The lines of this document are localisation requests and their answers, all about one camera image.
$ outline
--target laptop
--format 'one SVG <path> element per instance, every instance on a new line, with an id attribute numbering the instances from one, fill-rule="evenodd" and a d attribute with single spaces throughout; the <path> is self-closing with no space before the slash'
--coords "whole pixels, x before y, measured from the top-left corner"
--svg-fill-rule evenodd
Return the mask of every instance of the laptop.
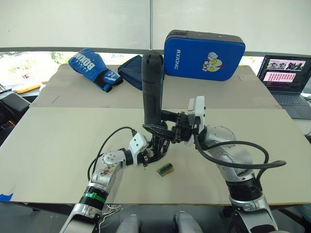
<path id="1" fill-rule="evenodd" d="M 266 55 L 257 77 L 294 119 L 311 119 L 311 107 L 300 95 L 311 76 L 311 57 Z"/>

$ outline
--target cartoon sticker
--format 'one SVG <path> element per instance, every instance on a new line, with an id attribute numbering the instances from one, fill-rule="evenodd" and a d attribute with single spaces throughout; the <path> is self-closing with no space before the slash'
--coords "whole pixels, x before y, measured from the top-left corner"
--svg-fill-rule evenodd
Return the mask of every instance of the cartoon sticker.
<path id="1" fill-rule="evenodd" d="M 215 72 L 223 67 L 223 62 L 217 59 L 218 55 L 215 52 L 210 52 L 207 60 L 203 63 L 203 71 Z"/>

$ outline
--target beige tabletop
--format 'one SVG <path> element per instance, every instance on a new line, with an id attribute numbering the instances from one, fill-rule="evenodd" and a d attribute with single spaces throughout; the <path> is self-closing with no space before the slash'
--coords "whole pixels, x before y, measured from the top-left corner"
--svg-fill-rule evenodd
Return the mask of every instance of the beige tabletop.
<path id="1" fill-rule="evenodd" d="M 0 194 L 13 193 L 11 201 L 20 202 L 78 202 L 102 142 L 126 125 L 150 138 L 142 122 L 142 109 L 30 108 L 0 147 Z M 207 109 L 206 124 L 226 126 L 238 140 L 263 146 L 270 161 L 287 161 L 262 177 L 270 204 L 311 202 L 311 146 L 285 110 Z M 130 139 L 129 131 L 120 132 L 104 151 L 126 148 Z M 263 161 L 260 151 L 247 149 L 254 163 Z M 159 176 L 156 170 L 168 162 L 174 172 Z M 183 143 L 170 145 L 164 158 L 147 167 L 125 167 L 115 191 L 108 203 L 230 203 L 217 166 Z"/>
<path id="2" fill-rule="evenodd" d="M 119 66 L 109 66 L 117 71 Z M 281 109 L 249 66 L 239 66 L 226 81 L 165 76 L 163 108 L 184 108 L 190 98 L 204 95 L 207 108 Z M 32 107 L 143 108 L 142 91 L 127 81 L 106 93 L 69 65 L 61 65 L 31 104 Z"/>

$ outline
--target floor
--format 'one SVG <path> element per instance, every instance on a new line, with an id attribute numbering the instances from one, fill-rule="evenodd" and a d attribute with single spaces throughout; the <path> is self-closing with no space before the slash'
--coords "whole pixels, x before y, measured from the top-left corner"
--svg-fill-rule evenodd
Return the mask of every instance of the floor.
<path id="1" fill-rule="evenodd" d="M 199 223 L 203 232 L 225 233 L 228 219 L 219 216 L 221 207 L 192 205 L 133 205 L 123 206 L 119 213 L 108 217 L 101 233 L 114 233 L 122 220 L 136 214 L 142 221 L 145 233 L 172 233 L 173 215 L 184 210 Z M 279 211 L 273 211 L 279 229 L 290 233 L 303 233 L 304 229 Z M 0 233 L 58 233 L 67 216 L 31 208 L 9 202 L 0 202 Z"/>

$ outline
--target green band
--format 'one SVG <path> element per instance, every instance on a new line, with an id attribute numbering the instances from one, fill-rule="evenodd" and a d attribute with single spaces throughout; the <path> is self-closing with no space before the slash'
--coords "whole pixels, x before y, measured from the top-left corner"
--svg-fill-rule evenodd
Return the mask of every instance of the green band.
<path id="1" fill-rule="evenodd" d="M 106 201 L 104 198 L 98 196 L 97 193 L 84 193 L 83 197 L 89 197 L 89 198 L 92 198 L 92 199 L 96 199 L 96 200 L 99 200 L 102 203 L 105 203 L 105 201 Z"/>

